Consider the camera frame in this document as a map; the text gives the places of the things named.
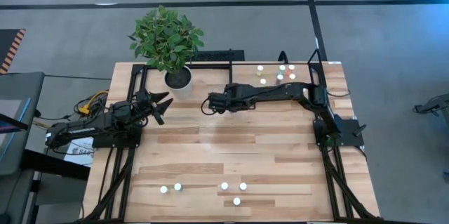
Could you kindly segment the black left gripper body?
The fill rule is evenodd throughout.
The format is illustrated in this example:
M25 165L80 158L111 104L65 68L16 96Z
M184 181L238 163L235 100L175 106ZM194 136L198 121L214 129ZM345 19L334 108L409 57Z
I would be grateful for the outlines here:
M159 101L152 101L149 93L151 92L146 89L142 89L136 93L137 107L144 115L147 117L149 115L153 116L159 125L163 125L162 114L154 113L154 106Z

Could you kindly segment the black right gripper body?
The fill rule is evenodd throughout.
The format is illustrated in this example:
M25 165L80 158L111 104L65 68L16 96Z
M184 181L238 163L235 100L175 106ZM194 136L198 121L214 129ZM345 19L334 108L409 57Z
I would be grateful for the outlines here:
M210 93L208 95L208 108L213 114L224 112L240 112L246 110L246 104L241 101L235 101L228 98L223 93Z

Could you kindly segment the white plant pot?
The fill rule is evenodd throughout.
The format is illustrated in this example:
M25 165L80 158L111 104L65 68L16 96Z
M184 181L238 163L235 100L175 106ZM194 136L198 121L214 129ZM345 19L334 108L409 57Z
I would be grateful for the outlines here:
M178 71L166 70L163 79L176 98L188 99L192 96L193 76L192 71L187 66L183 66Z

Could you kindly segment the black perforated panel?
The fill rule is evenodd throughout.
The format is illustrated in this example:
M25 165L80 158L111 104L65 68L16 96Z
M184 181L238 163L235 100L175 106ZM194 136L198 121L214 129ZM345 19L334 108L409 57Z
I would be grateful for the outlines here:
M194 55L191 61L244 61L244 50L227 50L227 51L199 51Z

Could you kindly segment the green leafy plant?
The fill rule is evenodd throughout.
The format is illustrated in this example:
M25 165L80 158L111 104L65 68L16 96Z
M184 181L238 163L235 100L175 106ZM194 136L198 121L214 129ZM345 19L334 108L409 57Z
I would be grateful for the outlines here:
M175 74L204 46L203 36L186 15L160 5L135 20L129 49L136 58L146 58L149 66Z

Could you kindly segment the white paper sheet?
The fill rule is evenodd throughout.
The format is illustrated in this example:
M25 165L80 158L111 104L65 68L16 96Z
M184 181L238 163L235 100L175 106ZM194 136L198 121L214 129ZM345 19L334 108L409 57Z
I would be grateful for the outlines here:
M73 140L67 148L64 160L67 162L91 167L93 163L93 138L80 138Z

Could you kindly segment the gray cart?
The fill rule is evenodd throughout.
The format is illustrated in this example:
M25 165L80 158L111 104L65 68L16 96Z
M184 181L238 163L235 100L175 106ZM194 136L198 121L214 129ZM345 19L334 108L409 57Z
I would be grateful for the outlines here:
M7 156L13 173L0 176L0 224L22 223L34 170L41 157L41 153L28 150L26 144L43 81L42 72L0 75L1 99L31 99L23 119L29 128L13 139L12 150Z

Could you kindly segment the dark flat screen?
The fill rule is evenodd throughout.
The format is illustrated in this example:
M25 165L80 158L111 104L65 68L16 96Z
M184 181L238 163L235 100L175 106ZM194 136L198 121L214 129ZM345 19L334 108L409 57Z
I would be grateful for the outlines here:
M0 176L13 173L7 156L12 150L13 139L29 127L23 119L30 102L30 98L0 98Z

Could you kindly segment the wooden shelf with black frame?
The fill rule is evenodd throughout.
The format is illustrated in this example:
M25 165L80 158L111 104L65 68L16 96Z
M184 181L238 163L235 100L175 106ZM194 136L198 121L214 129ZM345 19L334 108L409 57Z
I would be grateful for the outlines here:
M262 65L264 67L260 77L256 74L258 65ZM326 87L326 78L324 77L323 72L323 61L321 59L319 49L315 49L310 58L305 62L294 62L289 60L288 64L283 64L282 62L279 62L278 59L273 62L236 62L232 65L232 79L229 83L250 84L255 87L278 86L276 85L276 75L279 74L280 65L285 65L286 68L289 65L295 66L293 74L296 75L296 80L294 82L311 83ZM261 78L267 80L266 85L262 85L260 83ZM283 81L281 84L286 83L289 82L288 75L285 73L283 74Z

